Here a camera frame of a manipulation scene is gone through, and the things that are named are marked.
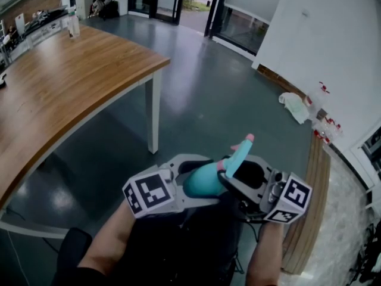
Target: pink tip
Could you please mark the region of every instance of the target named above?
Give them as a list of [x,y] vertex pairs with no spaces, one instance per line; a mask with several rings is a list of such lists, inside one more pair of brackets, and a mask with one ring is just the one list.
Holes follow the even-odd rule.
[[254,135],[252,133],[249,133],[246,138],[247,140],[250,140],[252,143],[254,142]]
[[220,160],[217,163],[217,170],[225,170],[224,168],[224,160]]
[[231,150],[237,150],[239,148],[240,144],[238,145],[233,145],[233,146],[230,146],[230,149]]

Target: marble floor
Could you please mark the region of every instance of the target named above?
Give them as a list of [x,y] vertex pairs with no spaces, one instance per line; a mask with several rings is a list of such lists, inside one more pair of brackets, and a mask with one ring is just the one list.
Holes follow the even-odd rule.
[[323,223],[305,271],[301,276],[282,274],[280,286],[345,286],[365,243],[366,227],[379,220],[365,210],[365,190],[355,175],[329,147],[325,150],[331,170]]

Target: baseboard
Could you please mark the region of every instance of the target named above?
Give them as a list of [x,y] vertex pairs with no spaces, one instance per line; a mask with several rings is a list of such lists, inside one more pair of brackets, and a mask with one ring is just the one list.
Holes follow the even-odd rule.
[[129,11],[127,14],[128,15],[139,16],[139,17],[143,17],[143,18],[149,18],[148,14],[143,14],[143,13],[139,13],[139,12]]
[[295,93],[299,95],[301,98],[305,98],[305,94],[301,90],[299,90],[285,78],[281,77],[279,74],[275,73],[274,71],[270,70],[264,65],[260,64],[257,68],[257,71],[266,78],[270,79],[273,83],[282,87],[285,91]]
[[230,42],[225,41],[225,40],[218,38],[216,36],[213,36],[212,40],[219,43],[220,45],[225,46],[226,48],[233,50],[234,52],[237,52],[238,54],[250,59],[251,61],[254,61],[255,56],[253,54],[249,53],[248,51],[245,51],[245,50],[237,47],[236,45],[233,45]]

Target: black cable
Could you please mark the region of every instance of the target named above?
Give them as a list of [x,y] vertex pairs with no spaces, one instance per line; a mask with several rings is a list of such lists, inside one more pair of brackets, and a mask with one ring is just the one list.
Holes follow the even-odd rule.
[[54,246],[53,246],[51,243],[49,243],[48,240],[47,240],[46,238],[43,237],[42,240],[43,240],[44,242],[46,242],[46,244],[47,244],[50,248],[52,248],[53,251],[59,253],[59,251],[58,251],[56,248],[54,248]]
[[244,274],[245,271],[244,271],[244,269],[243,269],[243,267],[241,265],[241,262],[238,259],[238,251],[236,252],[235,260],[236,260],[236,270],[235,270],[235,272],[238,272],[240,274]]
[[258,236],[257,236],[257,232],[255,231],[254,227],[251,225],[251,223],[245,221],[245,224],[247,224],[248,226],[250,226],[250,228],[252,229],[252,231],[254,232],[254,237],[255,237],[255,241],[258,242]]
[[239,221],[239,222],[244,222],[244,223],[251,223],[252,225],[263,225],[264,223],[267,223],[268,221],[267,220],[247,220],[247,219],[243,219],[243,218],[236,218],[235,217],[235,220]]
[[[26,220],[25,217],[24,217],[23,215],[21,215],[20,213],[17,213],[16,211],[12,210],[10,207],[7,207],[7,211],[8,211],[8,212],[11,212],[11,213],[13,213],[13,214],[15,214],[15,215],[17,215],[17,216],[20,217],[22,220]],[[59,253],[59,251],[58,251],[58,250],[57,250],[51,243],[49,243],[49,241],[48,241],[46,238],[42,237],[42,240],[43,240],[44,242],[46,242],[46,244],[47,244],[53,251],[55,251],[56,253]]]

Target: gray floor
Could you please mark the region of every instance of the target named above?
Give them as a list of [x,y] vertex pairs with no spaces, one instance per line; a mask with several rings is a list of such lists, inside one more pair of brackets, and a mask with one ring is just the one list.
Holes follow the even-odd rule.
[[209,12],[196,12],[182,10],[180,17],[180,25],[189,27],[190,29],[205,33]]
[[[82,23],[171,58],[163,71],[159,152],[153,156],[146,148],[141,86],[80,128],[26,181],[10,204],[26,219],[95,234],[122,199],[130,176],[178,153],[221,158],[249,132],[255,135],[252,154],[305,177],[310,124],[294,121],[278,103],[282,90],[249,60],[187,27],[156,20],[124,16]],[[54,252],[41,239],[11,236],[30,285],[49,285]],[[60,241],[52,243],[59,247]],[[25,285],[4,231],[0,251],[2,281]]]

